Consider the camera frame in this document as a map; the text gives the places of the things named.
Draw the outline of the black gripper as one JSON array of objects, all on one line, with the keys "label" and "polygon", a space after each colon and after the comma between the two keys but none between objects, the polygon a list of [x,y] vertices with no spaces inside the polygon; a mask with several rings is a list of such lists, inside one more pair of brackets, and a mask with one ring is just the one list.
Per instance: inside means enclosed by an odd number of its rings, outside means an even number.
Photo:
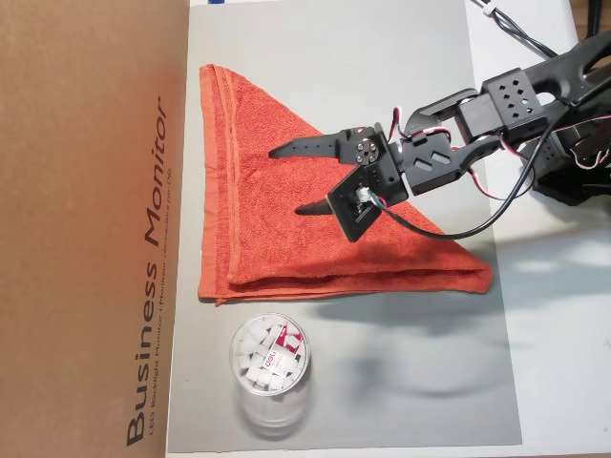
[{"label": "black gripper", "polygon": [[[385,143],[381,127],[357,127],[344,129],[336,134],[298,137],[274,148],[269,157],[322,157],[336,159],[340,164],[359,165],[355,201],[357,207],[370,204],[368,191],[373,192],[383,205],[389,207],[408,198],[400,177],[394,144]],[[299,216],[332,215],[328,201],[322,199],[301,205],[295,209]]]}]

